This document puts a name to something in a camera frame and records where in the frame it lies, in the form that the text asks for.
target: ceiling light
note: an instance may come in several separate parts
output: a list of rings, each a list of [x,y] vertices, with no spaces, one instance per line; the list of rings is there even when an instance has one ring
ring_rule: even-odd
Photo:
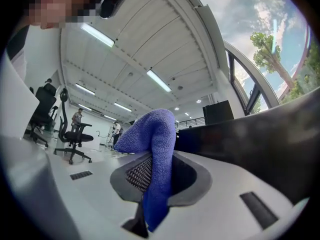
[[[101,33],[99,30],[95,29],[93,26],[83,23],[81,29],[88,32],[90,35],[94,36],[96,39],[99,39],[101,42],[105,43],[109,47],[113,47],[115,42],[107,37],[105,34]]]
[[[122,108],[122,109],[124,109],[124,110],[127,110],[127,111],[129,111],[129,112],[132,112],[132,110],[131,110],[131,109],[126,108],[125,106],[121,106],[121,105],[120,105],[120,104],[118,104],[118,103],[114,103],[114,105],[116,105],[117,107]]]
[[[92,109],[91,108],[89,108],[89,107],[86,107],[86,106],[84,106],[84,105],[81,105],[81,104],[78,104],[80,107],[83,107],[84,109],[86,109],[86,110],[89,110],[89,111],[92,111]]]
[[[89,93],[89,94],[96,95],[93,91],[91,91],[91,90],[89,90],[89,89],[87,89],[87,88],[85,88],[85,87],[83,87],[83,86],[81,86],[81,85],[79,85],[77,83],[75,84],[75,86],[78,87],[79,89]]]
[[[157,76],[152,70],[149,70],[147,73],[146,73],[149,77],[151,77],[158,85],[160,85],[167,93],[170,93],[172,90],[170,89],[169,86],[167,86],[165,84],[164,81],[162,81],[160,79],[159,76]]]
[[[114,118],[112,118],[112,117],[110,117],[110,116],[107,116],[107,115],[105,115],[105,114],[104,114],[104,117],[105,117],[105,118],[109,118],[109,119],[114,120],[114,121],[117,121],[117,119],[114,119]]]

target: blue towel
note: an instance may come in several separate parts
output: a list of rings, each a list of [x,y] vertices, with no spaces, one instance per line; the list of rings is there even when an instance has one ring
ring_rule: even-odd
[[[157,109],[136,121],[114,147],[122,153],[152,151],[151,183],[143,196],[144,219],[151,232],[169,212],[175,142],[175,116],[169,110]]]

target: white ceiling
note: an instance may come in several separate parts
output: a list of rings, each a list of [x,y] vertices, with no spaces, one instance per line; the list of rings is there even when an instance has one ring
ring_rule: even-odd
[[[179,13],[182,8],[176,7],[169,0],[126,0],[113,18],[91,17],[89,23],[115,41],[113,48],[81,30],[79,24],[63,29],[62,71],[71,102],[122,122],[157,108],[170,109],[178,121],[183,121],[185,112],[193,118],[203,116],[202,105],[209,100],[202,97],[216,90],[211,72],[217,65],[208,66],[196,33]],[[151,68],[172,92],[165,92],[147,75]],[[76,83],[95,96],[78,89]]]

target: sky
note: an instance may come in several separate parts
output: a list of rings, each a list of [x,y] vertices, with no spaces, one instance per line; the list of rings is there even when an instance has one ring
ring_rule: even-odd
[[[276,44],[280,46],[281,63],[293,75],[299,64],[305,42],[307,23],[299,10],[290,0],[201,0],[209,5],[218,23],[222,38],[237,48],[252,62],[257,48],[250,40],[253,32],[274,34]],[[267,73],[260,68],[278,97],[284,92],[287,84],[277,72]],[[250,94],[253,80],[245,70],[235,63],[235,76],[245,92]],[[268,109],[261,96],[261,111]]]

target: fluorescent light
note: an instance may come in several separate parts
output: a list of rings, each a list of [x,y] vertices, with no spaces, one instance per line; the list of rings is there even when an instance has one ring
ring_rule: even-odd
[[[83,86],[81,86],[81,85],[79,85],[77,83],[75,84],[75,86],[78,87],[79,89],[89,93],[89,94],[96,95],[93,91],[91,91],[91,90],[89,90],[89,89],[87,89],[87,88],[85,88],[85,87],[83,87]]]
[[[109,47],[113,47],[115,42],[107,37],[105,34],[101,33],[99,30],[95,29],[93,26],[83,23],[81,29],[88,32],[90,35],[94,36],[96,39],[99,39],[101,42],[105,43]]]
[[[120,104],[118,104],[118,103],[114,103],[114,105],[116,105],[117,107],[122,108],[122,109],[124,109],[124,110],[127,110],[127,111],[129,111],[129,112],[132,112],[132,110],[131,110],[131,109],[126,108],[125,106],[121,106],[121,105],[120,105]]]
[[[80,107],[83,107],[84,109],[86,109],[86,110],[89,110],[89,111],[92,111],[92,109],[91,108],[89,108],[89,107],[86,107],[86,106],[84,106],[84,105],[81,105],[81,104],[78,104]]]
[[[170,89],[169,86],[167,86],[165,84],[164,81],[162,81],[160,79],[159,76],[157,76],[152,70],[149,70],[147,73],[146,73],[149,77],[151,77],[158,85],[160,85],[167,93],[170,93],[172,90]]]
[[[110,116],[107,116],[107,115],[105,115],[105,114],[104,114],[104,117],[105,117],[105,118],[109,118],[109,119],[114,120],[114,121],[117,121],[117,119],[114,119],[114,118],[112,118],[112,117],[110,117]]]

